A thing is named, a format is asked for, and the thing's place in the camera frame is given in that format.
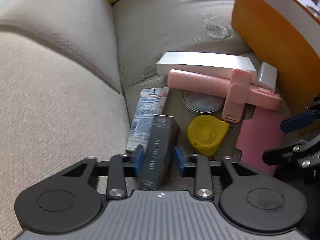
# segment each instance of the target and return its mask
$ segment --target beige fabric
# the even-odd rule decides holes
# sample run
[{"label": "beige fabric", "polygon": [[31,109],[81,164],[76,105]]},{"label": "beige fabric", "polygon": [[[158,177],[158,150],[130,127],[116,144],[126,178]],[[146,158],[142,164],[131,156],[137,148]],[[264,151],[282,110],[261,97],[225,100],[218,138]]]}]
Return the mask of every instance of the beige fabric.
[{"label": "beige fabric", "polygon": [[45,43],[121,92],[108,0],[15,0],[0,14],[4,29]]},{"label": "beige fabric", "polygon": [[231,27],[234,0],[120,0],[113,6],[122,85],[156,75],[166,51],[243,54]]},{"label": "beige fabric", "polygon": [[122,95],[73,61],[0,33],[0,239],[21,230],[13,204],[22,190],[87,156],[123,153],[128,132]]}]

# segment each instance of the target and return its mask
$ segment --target white tube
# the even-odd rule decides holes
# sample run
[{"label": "white tube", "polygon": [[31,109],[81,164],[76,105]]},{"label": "white tube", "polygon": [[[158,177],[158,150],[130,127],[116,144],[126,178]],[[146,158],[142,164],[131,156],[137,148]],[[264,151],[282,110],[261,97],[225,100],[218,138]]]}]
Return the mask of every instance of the white tube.
[{"label": "white tube", "polygon": [[153,116],[162,114],[169,87],[143,89],[132,121],[126,150],[134,151],[139,144],[147,148]]}]

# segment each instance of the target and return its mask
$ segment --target barcode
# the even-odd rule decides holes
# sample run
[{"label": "barcode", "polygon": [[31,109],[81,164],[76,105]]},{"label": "barcode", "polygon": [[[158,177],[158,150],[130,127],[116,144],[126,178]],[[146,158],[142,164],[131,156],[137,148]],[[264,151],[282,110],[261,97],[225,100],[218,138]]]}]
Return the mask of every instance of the barcode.
[{"label": "barcode", "polygon": [[134,131],[136,130],[137,124],[138,124],[138,122],[132,122],[129,136],[134,134]]}]

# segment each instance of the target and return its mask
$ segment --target rectangular box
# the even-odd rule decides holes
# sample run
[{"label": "rectangular box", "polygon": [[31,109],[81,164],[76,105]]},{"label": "rectangular box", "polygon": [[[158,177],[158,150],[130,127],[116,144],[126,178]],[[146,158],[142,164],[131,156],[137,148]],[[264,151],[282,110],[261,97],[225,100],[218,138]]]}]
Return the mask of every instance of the rectangular box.
[{"label": "rectangular box", "polygon": [[225,79],[230,79],[232,70],[239,68],[251,72],[251,83],[257,80],[257,71],[248,57],[227,54],[168,51],[156,67],[160,76],[167,76],[171,69],[177,69]]},{"label": "rectangular box", "polygon": [[177,144],[180,128],[173,116],[155,114],[148,146],[139,171],[139,186],[157,190],[169,179],[173,147]]},{"label": "rectangular box", "polygon": [[291,114],[303,112],[320,92],[320,19],[297,0],[236,0],[231,25],[277,69]]}]

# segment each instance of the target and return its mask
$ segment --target pink clamp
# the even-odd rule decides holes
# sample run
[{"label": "pink clamp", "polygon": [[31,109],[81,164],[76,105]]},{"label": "pink clamp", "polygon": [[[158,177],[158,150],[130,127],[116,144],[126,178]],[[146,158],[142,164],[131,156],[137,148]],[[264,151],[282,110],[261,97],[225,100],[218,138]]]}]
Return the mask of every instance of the pink clamp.
[{"label": "pink clamp", "polygon": [[246,70],[233,69],[230,87],[224,103],[222,119],[230,122],[241,120],[244,105],[247,102],[251,73]]},{"label": "pink clamp", "polygon": [[245,103],[278,110],[282,100],[281,96],[264,88],[250,85],[247,88],[247,73],[250,74],[248,71],[234,69],[230,81],[224,78],[172,69],[169,71],[167,83],[171,88],[227,97],[222,118],[230,122],[239,122],[240,111],[242,113]]}]

